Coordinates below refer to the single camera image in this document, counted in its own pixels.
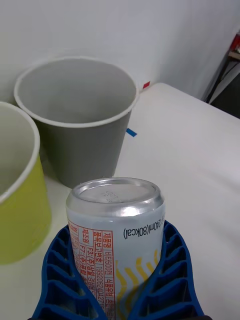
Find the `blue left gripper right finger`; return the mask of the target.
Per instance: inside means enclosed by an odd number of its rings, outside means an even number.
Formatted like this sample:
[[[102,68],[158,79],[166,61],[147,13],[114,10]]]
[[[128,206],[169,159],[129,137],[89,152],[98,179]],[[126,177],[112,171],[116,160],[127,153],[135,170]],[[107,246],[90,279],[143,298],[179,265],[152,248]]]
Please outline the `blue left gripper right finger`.
[[[160,261],[130,312],[129,320],[185,320],[202,317],[192,262],[178,230],[164,223]]]

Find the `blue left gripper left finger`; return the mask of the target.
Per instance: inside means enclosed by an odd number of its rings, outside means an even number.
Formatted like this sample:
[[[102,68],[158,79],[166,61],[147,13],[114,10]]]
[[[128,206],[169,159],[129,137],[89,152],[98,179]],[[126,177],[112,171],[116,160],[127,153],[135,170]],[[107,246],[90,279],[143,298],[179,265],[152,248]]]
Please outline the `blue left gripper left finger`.
[[[68,226],[57,233],[43,259],[41,295],[32,319],[107,319],[75,267]]]

